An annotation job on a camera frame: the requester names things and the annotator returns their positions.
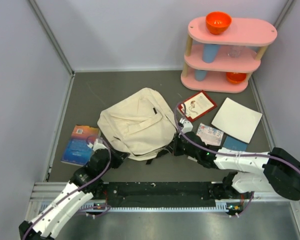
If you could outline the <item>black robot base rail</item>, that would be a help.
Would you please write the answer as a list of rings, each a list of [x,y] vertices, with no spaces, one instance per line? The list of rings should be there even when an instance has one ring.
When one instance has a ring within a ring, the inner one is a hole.
[[[221,195],[211,182],[108,182],[93,197],[113,208],[214,207]]]

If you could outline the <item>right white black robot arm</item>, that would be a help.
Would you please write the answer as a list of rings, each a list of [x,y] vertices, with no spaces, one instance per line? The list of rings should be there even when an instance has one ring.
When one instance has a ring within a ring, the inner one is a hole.
[[[207,169],[229,170],[222,182],[210,190],[216,199],[268,192],[300,200],[300,162],[282,148],[261,153],[235,151],[206,145],[191,131],[175,133],[166,150],[174,156],[187,155]]]

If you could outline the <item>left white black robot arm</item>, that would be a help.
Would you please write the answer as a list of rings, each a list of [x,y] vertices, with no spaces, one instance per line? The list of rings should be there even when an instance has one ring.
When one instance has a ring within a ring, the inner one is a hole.
[[[61,193],[50,205],[18,229],[22,240],[54,240],[67,221],[93,198],[105,197],[101,177],[117,169],[130,156],[112,148],[97,149],[84,166],[77,169]]]

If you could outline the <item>cream canvas student backpack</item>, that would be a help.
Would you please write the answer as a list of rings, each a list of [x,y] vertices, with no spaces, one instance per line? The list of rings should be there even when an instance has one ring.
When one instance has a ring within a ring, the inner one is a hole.
[[[147,87],[101,111],[97,126],[115,150],[135,161],[158,157],[177,133],[168,103]]]

